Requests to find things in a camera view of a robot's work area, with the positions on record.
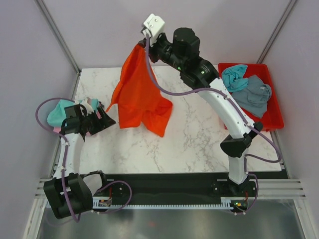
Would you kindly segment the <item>orange t shirt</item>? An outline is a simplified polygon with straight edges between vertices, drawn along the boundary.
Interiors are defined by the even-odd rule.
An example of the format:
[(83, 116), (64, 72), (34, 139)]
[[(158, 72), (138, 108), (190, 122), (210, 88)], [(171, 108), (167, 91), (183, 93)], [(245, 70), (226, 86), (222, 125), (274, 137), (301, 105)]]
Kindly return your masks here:
[(138, 44), (122, 66), (120, 80), (106, 111), (113, 105), (118, 107), (121, 129), (143, 124), (147, 130), (164, 137), (173, 104), (152, 82), (147, 70), (146, 52)]

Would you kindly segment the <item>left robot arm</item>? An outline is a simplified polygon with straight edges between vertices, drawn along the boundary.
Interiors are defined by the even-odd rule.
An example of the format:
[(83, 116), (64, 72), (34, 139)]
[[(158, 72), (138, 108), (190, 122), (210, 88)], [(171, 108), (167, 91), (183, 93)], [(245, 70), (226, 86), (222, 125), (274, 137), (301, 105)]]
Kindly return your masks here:
[(57, 169), (45, 182), (44, 192), (57, 219), (76, 216), (93, 208), (93, 195), (104, 196), (109, 183), (101, 171), (80, 175), (80, 156), (85, 137), (93, 136), (113, 125), (115, 121), (98, 104), (95, 110), (86, 103), (65, 108), (66, 117), (60, 127), (61, 152)]

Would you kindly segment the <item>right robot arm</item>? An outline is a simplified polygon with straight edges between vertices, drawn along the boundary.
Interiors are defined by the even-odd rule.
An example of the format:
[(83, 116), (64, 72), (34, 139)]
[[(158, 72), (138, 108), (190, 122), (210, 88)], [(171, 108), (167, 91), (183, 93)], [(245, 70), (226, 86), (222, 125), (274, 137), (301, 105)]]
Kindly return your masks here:
[[(218, 114), (228, 129), (229, 135), (221, 142), (220, 147), (229, 159), (231, 180), (228, 190), (234, 196), (246, 191), (245, 154), (253, 138), (263, 128), (261, 123), (246, 116), (227, 91), (223, 80), (215, 67), (200, 57), (200, 39), (191, 28), (181, 27), (174, 31), (173, 41), (169, 42), (164, 32), (151, 33), (144, 27), (141, 31), (146, 50), (146, 66), (152, 82), (167, 95), (185, 96), (199, 94)], [(182, 81), (191, 88), (188, 92), (173, 93), (160, 87), (152, 74), (151, 62), (162, 62), (179, 71)]]

